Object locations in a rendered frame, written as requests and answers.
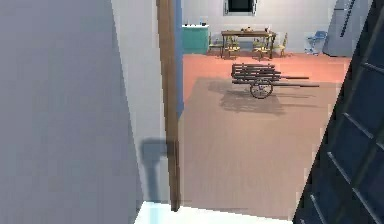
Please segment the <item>yellow wooden chair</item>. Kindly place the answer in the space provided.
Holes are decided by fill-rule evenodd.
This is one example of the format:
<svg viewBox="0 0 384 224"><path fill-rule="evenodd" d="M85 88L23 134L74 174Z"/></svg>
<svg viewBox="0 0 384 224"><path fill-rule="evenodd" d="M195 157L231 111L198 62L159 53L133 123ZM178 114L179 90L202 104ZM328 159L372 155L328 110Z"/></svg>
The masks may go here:
<svg viewBox="0 0 384 224"><path fill-rule="evenodd" d="M288 33L285 33L283 42L274 47L275 50L280 51L280 57L285 56L285 49L286 49L287 42L288 42Z"/></svg>
<svg viewBox="0 0 384 224"><path fill-rule="evenodd" d="M233 52L240 50L239 43L236 36L227 36L225 38L224 50L228 53L228 57L231 57Z"/></svg>
<svg viewBox="0 0 384 224"><path fill-rule="evenodd" d="M218 39L212 39L212 33L209 33L209 42L208 49L212 50L213 48L217 48L219 50L219 54L223 55L223 44L218 42Z"/></svg>
<svg viewBox="0 0 384 224"><path fill-rule="evenodd" d="M255 38L253 41L253 51L258 53L258 60L261 60L269 53L269 37Z"/></svg>

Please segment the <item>teal kitchen cabinet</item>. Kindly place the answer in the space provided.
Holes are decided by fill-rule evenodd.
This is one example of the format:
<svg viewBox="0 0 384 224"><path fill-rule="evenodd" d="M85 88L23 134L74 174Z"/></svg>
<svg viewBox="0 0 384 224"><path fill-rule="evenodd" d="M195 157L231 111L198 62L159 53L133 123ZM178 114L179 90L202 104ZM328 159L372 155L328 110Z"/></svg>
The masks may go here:
<svg viewBox="0 0 384 224"><path fill-rule="evenodd" d="M182 26L184 54L205 54L208 50L208 27L201 25Z"/></svg>

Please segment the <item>dark wooden wheeled cart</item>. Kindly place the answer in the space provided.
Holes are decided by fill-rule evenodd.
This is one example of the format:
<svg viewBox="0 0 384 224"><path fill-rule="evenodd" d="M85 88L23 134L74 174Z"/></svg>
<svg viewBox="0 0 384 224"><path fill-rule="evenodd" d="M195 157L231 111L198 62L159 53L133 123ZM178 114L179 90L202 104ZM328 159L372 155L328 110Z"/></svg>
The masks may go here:
<svg viewBox="0 0 384 224"><path fill-rule="evenodd" d="M289 80L308 80L306 76L283 76L274 64L233 64L233 84L248 84L250 94L256 99L269 97L275 87L318 88L318 84L289 83Z"/></svg>

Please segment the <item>brown wooden dining table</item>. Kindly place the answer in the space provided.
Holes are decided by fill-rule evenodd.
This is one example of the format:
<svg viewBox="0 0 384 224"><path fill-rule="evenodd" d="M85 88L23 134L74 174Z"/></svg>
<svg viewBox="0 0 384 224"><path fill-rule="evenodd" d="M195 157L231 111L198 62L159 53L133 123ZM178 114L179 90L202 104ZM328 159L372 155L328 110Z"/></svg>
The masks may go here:
<svg viewBox="0 0 384 224"><path fill-rule="evenodd" d="M272 31L237 31L237 30L227 30L222 31L222 43L223 43L223 51L225 46L225 38L227 36L236 36L237 38L261 38L261 37L269 37L269 53L267 54L270 59L273 58L273 49L274 49L274 42L276 38L276 34Z"/></svg>

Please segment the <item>dark framed window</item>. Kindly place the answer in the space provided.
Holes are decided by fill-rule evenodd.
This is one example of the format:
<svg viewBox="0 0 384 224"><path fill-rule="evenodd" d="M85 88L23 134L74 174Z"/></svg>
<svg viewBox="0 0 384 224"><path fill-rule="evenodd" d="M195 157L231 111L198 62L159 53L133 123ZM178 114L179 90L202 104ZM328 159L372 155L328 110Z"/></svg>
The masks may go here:
<svg viewBox="0 0 384 224"><path fill-rule="evenodd" d="M223 0L225 16L254 16L258 0Z"/></svg>

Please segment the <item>blue stool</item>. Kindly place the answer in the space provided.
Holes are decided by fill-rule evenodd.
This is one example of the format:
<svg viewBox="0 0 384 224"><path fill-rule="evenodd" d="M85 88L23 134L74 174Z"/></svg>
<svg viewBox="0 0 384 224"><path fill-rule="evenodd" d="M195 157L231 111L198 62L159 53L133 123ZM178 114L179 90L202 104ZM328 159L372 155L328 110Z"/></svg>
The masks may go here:
<svg viewBox="0 0 384 224"><path fill-rule="evenodd" d="M307 38L309 43L309 48L305 48L304 52L311 55L319 55L319 51L316 49L316 44L320 43L322 40L325 40L327 37L326 31L317 31L313 36Z"/></svg>

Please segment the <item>dark panelled room door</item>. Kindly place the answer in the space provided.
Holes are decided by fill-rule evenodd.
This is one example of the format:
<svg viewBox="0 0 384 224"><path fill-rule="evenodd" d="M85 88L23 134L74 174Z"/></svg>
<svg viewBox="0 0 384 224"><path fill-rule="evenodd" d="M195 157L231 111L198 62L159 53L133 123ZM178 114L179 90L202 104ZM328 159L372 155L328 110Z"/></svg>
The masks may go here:
<svg viewBox="0 0 384 224"><path fill-rule="evenodd" d="M384 224L384 0L373 0L293 224Z"/></svg>

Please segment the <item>grey fridge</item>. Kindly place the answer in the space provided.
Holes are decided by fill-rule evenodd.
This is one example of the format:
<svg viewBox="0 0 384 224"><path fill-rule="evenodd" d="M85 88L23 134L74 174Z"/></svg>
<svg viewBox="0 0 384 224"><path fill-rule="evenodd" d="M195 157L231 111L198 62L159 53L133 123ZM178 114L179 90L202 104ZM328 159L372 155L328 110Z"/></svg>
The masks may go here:
<svg viewBox="0 0 384 224"><path fill-rule="evenodd" d="M336 0L323 53L331 57L351 57L356 48L373 0L356 0L344 37L340 33L349 0Z"/></svg>

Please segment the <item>brown wooden door frame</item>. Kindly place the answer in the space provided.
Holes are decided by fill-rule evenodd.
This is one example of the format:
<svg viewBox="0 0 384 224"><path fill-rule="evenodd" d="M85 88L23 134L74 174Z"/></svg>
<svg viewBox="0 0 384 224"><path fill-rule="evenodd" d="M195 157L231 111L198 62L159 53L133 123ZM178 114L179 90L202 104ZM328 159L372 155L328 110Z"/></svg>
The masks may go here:
<svg viewBox="0 0 384 224"><path fill-rule="evenodd" d="M181 204L174 11L172 0L156 0L171 210Z"/></svg>

